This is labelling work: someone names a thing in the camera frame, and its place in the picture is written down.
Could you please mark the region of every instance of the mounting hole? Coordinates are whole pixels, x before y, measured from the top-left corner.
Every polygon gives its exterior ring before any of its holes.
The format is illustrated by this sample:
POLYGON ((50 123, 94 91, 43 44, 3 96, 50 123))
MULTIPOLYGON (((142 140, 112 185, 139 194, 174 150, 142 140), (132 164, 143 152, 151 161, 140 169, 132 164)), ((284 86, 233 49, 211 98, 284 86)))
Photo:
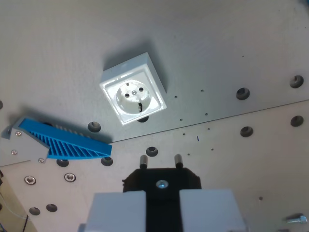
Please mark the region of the mounting hole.
POLYGON ((67 167, 69 165, 69 161, 67 159, 57 159, 57 164, 60 166, 60 167, 67 167))
POLYGON ((46 206, 46 209, 49 211, 49 212, 56 212, 58 210, 58 207, 54 204, 48 204, 46 206))
POLYGON ((154 146, 150 146, 149 148, 146 149, 146 154, 147 156, 150 157, 155 157, 158 154, 158 149, 155 148, 154 146))
POLYGON ((250 91, 247 88, 240 88, 236 92, 236 97, 239 100, 246 100, 250 96, 250 91))
POLYGON ((102 163, 104 166, 106 166, 106 167, 111 166, 111 165, 113 164, 113 162, 114 162, 114 161, 112 160, 111 157, 104 157, 104 158, 101 159, 101 163, 102 163))
POLYGON ((240 130, 240 135, 242 137, 249 137, 253 134, 253 128, 252 127, 244 127, 240 130))
POLYGON ((292 127, 299 127, 303 124, 304 118, 302 116, 295 116, 291 119, 291 126, 292 127))
POLYGON ((138 121, 138 122, 147 122, 148 119, 149 119, 149 116, 143 117, 143 118, 141 118, 141 119, 139 119, 139 120, 137 120, 137 121, 138 121))
POLYGON ((36 208, 36 207, 32 207, 32 208, 29 209, 29 213, 31 213, 32 215, 37 216, 37 215, 39 215, 41 213, 41 211, 38 208, 36 208))
POLYGON ((290 80, 290 86, 292 88, 299 88, 303 85, 304 83, 304 78, 300 75, 297 75, 290 80))
POLYGON ((89 122, 88 130, 92 133, 98 133, 101 130, 101 125, 98 122, 89 122))

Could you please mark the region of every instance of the gray bracket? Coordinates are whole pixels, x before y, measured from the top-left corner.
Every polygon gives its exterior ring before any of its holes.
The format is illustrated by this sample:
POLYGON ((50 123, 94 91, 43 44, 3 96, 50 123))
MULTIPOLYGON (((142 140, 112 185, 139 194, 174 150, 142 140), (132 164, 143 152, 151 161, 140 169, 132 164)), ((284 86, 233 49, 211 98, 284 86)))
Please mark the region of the gray bracket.
POLYGON ((23 120, 13 125, 9 138, 0 138, 0 167, 29 160, 45 163, 47 159, 49 146, 19 128, 23 120))

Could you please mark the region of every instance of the power socket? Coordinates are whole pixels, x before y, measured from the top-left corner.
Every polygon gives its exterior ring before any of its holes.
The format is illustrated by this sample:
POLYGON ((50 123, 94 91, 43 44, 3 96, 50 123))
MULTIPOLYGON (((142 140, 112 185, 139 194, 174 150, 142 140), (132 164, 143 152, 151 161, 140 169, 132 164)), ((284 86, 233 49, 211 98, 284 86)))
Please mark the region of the power socket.
POLYGON ((100 87, 122 125, 166 109, 166 94, 148 53, 103 72, 100 87))

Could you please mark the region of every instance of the cable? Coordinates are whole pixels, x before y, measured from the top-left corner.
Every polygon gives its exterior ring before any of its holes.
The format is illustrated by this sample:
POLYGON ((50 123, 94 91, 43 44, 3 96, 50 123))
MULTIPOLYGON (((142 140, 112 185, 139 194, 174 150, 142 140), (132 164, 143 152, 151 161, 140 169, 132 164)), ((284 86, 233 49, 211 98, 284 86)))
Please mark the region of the cable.
POLYGON ((24 225, 23 232, 25 232, 25 228, 26 228, 26 226, 27 226, 28 218, 29 218, 29 216, 27 215, 27 218, 26 218, 26 221, 25 221, 25 225, 24 225))
POLYGON ((8 205, 6 204, 6 202, 5 202, 5 200, 4 200, 4 198, 3 198, 3 196, 2 196, 1 193, 0 193, 0 198, 3 200, 3 203, 4 203, 5 207, 6 207, 12 214, 14 214, 16 217, 19 217, 19 218, 22 218, 22 219, 27 219, 26 217, 23 217, 23 216, 20 216, 20 215, 14 213, 14 212, 8 207, 8 205))

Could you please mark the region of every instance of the blue plastic part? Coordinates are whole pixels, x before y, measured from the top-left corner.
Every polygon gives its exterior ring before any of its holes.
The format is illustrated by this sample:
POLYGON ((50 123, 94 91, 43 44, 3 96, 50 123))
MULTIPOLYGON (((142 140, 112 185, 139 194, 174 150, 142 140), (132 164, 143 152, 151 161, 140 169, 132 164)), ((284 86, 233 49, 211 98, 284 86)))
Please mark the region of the blue plastic part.
POLYGON ((60 130, 28 118, 24 119, 19 127, 50 147, 48 153, 50 159, 84 160, 111 156, 112 145, 60 130))

